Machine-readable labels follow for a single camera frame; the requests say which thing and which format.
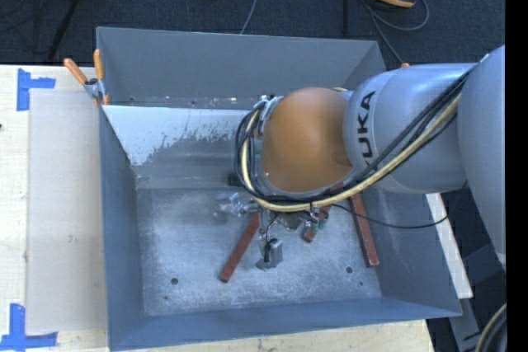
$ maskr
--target black cable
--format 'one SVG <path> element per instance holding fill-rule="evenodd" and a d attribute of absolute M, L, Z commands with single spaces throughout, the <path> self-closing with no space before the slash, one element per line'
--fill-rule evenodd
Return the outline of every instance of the black cable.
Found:
<path fill-rule="evenodd" d="M 39 35 L 40 35 L 40 20 L 42 18 L 42 6 L 44 4 L 44 0 L 40 0 L 39 6 L 37 8 L 36 14 L 35 14 L 35 20 L 33 21 L 33 49 L 32 52 L 34 54 L 39 54 L 37 50 L 37 45 L 39 43 Z"/>
<path fill-rule="evenodd" d="M 343 210 L 345 210 L 345 211 L 347 211 L 347 212 L 349 212 L 351 214 L 354 214 L 357 217 L 364 218 L 365 220 L 369 220 L 370 222 L 380 224 L 381 226 L 386 226 L 388 228 L 395 228 L 395 229 L 422 229 L 422 228 L 429 228 L 431 226 L 436 226 L 437 224 L 442 223 L 444 220 L 447 219 L 447 214 L 446 214 L 443 218 L 441 218 L 440 220 L 438 220 L 436 222 L 433 222 L 433 223 L 420 224 L 420 225 L 417 225 L 417 226 L 400 226 L 398 224 L 386 223 L 386 222 L 382 222 L 381 220 L 376 220 L 375 218 L 372 218 L 372 217 L 364 216 L 363 214 L 358 214 L 355 211 L 350 210 L 347 207 L 343 207 L 340 204 L 332 204 L 332 207 L 338 207 L 339 209 L 343 209 Z"/>

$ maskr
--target small metal bracket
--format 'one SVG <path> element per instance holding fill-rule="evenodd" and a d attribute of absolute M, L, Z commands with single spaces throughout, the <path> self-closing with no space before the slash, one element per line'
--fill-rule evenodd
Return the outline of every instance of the small metal bracket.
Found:
<path fill-rule="evenodd" d="M 272 238 L 267 241 L 261 239 L 261 253 L 263 257 L 255 264 L 261 270 L 268 270 L 277 267 L 282 262 L 282 241 Z"/>

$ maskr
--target metal part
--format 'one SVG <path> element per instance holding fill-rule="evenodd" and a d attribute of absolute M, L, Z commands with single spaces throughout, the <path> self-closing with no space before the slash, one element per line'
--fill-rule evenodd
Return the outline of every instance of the metal part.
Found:
<path fill-rule="evenodd" d="M 261 209 L 253 199 L 250 199 L 246 204 L 242 201 L 240 193 L 235 192 L 227 199 L 221 200 L 219 204 L 219 211 L 222 213 L 235 214 L 242 216 L 245 213 L 255 213 Z"/>
<path fill-rule="evenodd" d="M 303 234 L 303 239 L 306 242 L 310 243 L 313 241 L 318 230 L 324 228 L 324 225 L 328 220 L 328 210 L 330 207 L 330 205 L 327 205 L 318 209 L 317 213 L 314 211 L 311 212 L 312 220 L 307 223 L 308 228 Z"/>
<path fill-rule="evenodd" d="M 282 262 L 282 241 L 276 238 L 269 241 L 261 239 L 260 247 L 263 257 L 255 264 L 259 269 L 273 269 Z"/>
<path fill-rule="evenodd" d="M 303 218 L 300 213 L 282 213 L 277 216 L 276 221 L 287 230 L 294 231 L 306 221 L 306 218 Z"/>

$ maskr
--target brown wooden stick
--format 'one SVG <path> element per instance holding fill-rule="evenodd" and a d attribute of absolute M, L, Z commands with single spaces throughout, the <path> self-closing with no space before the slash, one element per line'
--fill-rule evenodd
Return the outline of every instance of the brown wooden stick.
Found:
<path fill-rule="evenodd" d="M 357 216 L 357 214 L 359 214 L 359 216 L 366 216 L 363 199 L 361 199 L 360 193 L 358 192 L 352 197 L 349 197 L 348 204 L 350 205 L 351 210 L 356 212 L 356 214 L 352 215 L 354 217 L 354 224 L 356 225 L 357 236 L 360 238 L 365 264 L 367 267 L 376 267 L 380 265 L 380 260 L 374 245 L 372 232 L 370 231 L 369 221 L 366 218 Z"/>
<path fill-rule="evenodd" d="M 233 275 L 235 269 L 237 268 L 238 263 L 242 259 L 242 256 L 244 255 L 244 252 L 246 252 L 249 242 L 251 242 L 253 236 L 255 236 L 255 233 L 257 233 L 259 226 L 259 217 L 258 213 L 255 213 L 253 217 L 251 218 L 246 231 L 243 233 L 243 235 L 240 237 L 240 240 L 238 241 L 237 246 L 234 248 L 233 252 L 231 253 L 231 256 L 228 259 L 228 262 L 222 269 L 222 272 L 220 273 L 219 279 L 222 280 L 224 283 L 228 283 L 229 279 L 231 279 L 231 276 Z"/>

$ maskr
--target wooden table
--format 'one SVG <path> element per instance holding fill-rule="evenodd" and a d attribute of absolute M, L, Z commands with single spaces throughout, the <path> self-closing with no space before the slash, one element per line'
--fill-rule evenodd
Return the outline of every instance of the wooden table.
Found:
<path fill-rule="evenodd" d="M 23 68 L 31 73 L 31 78 L 51 77 L 56 83 L 53 92 L 78 92 L 79 96 L 87 94 L 80 84 L 63 67 L 37 66 L 0 66 L 0 335 L 7 334 L 9 327 L 9 305 L 17 303 L 26 307 L 30 313 L 30 303 L 27 302 L 27 269 L 31 265 L 31 254 L 28 254 L 28 207 L 30 166 L 30 110 L 17 111 L 17 71 Z M 93 68 L 82 69 L 88 76 L 94 77 Z M 95 107 L 87 98 L 87 106 Z M 82 272 L 73 277 L 81 278 Z M 90 298 L 77 297 L 61 308 L 68 314 L 76 312 L 79 303 Z M 85 327 L 76 330 L 58 330 L 57 344 L 47 347 L 48 350 L 107 350 L 106 323 L 88 321 Z M 27 335 L 38 333 L 26 329 Z M 406 321 L 383 325 L 356 326 L 324 331 L 311 331 L 283 336 L 267 336 L 242 340 L 226 340 L 214 343 L 174 346 L 163 348 L 174 352 L 183 351 L 320 351 L 326 352 L 354 350 L 374 352 L 413 352 L 433 351 L 431 339 L 425 321 Z"/>

